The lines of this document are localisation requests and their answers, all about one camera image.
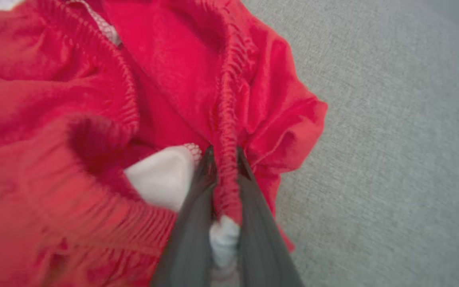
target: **gray background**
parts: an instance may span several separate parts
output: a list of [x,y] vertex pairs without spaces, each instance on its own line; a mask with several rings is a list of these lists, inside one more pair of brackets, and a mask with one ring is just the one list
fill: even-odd
[[459,287],[459,1],[244,4],[329,104],[278,197],[306,286]]

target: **red fabric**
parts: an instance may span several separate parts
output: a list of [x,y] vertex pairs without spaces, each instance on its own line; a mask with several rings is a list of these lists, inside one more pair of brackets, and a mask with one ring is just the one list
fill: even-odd
[[121,51],[78,9],[0,12],[0,285],[147,285],[175,214],[124,167],[213,144],[215,207],[240,223],[235,148],[275,212],[323,129],[288,44],[238,1],[106,0]]

